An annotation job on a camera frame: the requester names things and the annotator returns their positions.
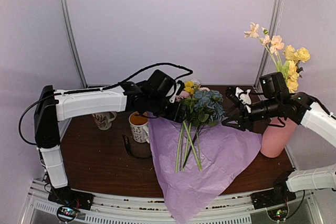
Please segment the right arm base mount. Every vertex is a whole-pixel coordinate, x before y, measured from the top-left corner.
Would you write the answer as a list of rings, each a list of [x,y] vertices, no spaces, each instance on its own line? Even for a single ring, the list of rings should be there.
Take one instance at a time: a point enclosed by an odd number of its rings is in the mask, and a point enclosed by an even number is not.
[[[296,200],[295,193],[276,193],[273,189],[251,194],[254,209],[266,208],[272,221],[284,221],[289,217],[290,201]]]

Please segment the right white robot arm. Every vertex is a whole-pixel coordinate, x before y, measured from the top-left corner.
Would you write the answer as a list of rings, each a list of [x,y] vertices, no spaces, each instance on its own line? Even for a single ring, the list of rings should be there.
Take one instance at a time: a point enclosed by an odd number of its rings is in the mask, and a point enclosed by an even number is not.
[[[272,120],[262,134],[260,152],[265,157],[277,157],[299,126],[335,146],[335,115],[311,95],[271,93],[252,103],[250,93],[230,87],[226,96],[238,107],[238,112],[225,119],[223,125],[251,131],[254,123]]]

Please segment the peach poppy flower stem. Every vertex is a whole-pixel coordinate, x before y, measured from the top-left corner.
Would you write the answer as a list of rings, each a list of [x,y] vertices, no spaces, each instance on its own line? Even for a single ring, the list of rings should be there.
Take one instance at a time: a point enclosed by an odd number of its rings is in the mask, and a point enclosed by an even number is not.
[[[274,35],[270,37],[267,29],[260,27],[259,24],[251,22],[249,30],[244,32],[244,37],[258,39],[275,64],[276,71],[282,72],[283,64],[279,52],[284,49],[285,44],[282,42],[281,36]]]

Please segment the artificial flower bunch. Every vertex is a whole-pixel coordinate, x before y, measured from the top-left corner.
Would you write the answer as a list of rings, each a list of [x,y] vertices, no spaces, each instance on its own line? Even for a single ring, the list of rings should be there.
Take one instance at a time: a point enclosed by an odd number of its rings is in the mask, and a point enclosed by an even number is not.
[[[175,101],[186,108],[178,138],[175,172],[185,170],[191,154],[198,170],[202,171],[200,133],[204,127],[214,127],[224,118],[223,95],[193,79],[184,82],[183,91]]]

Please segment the pale yellow rose stem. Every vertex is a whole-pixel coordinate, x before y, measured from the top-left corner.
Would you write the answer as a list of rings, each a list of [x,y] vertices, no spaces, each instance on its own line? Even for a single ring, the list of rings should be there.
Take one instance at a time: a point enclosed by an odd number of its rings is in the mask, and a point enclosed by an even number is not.
[[[298,90],[298,78],[303,68],[299,65],[301,62],[307,62],[310,59],[310,52],[308,49],[302,47],[298,50],[292,45],[286,46],[283,54],[286,62],[283,65],[283,73],[285,75],[285,82],[290,93],[295,93]]]

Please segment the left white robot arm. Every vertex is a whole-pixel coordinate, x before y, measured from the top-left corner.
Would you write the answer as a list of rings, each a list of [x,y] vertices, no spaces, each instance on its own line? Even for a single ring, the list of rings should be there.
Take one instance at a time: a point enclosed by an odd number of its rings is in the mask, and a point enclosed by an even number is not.
[[[185,109],[175,97],[182,92],[182,81],[163,82],[155,86],[149,81],[125,82],[114,88],[54,90],[45,86],[41,103],[34,113],[35,142],[41,152],[54,194],[64,205],[71,205],[75,192],[67,186],[58,123],[70,118],[101,112],[149,112],[153,116],[181,122]]]

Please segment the purple tissue paper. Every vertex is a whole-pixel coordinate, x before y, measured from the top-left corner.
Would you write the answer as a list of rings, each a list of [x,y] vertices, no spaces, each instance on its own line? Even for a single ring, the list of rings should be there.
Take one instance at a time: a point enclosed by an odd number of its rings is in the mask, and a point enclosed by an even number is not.
[[[187,223],[225,191],[255,159],[261,134],[217,125],[202,129],[199,139],[202,171],[190,155],[185,170],[175,172],[181,124],[164,118],[149,120],[154,169],[164,202],[177,223]]]

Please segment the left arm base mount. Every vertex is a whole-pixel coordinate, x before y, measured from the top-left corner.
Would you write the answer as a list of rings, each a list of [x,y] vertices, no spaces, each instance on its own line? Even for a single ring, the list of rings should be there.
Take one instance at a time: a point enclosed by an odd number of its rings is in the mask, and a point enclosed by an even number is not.
[[[61,198],[55,193],[48,196],[49,201],[60,205],[56,210],[56,217],[62,222],[71,222],[82,217],[84,210],[91,209],[93,198],[93,194],[79,191],[72,191],[70,199]]]

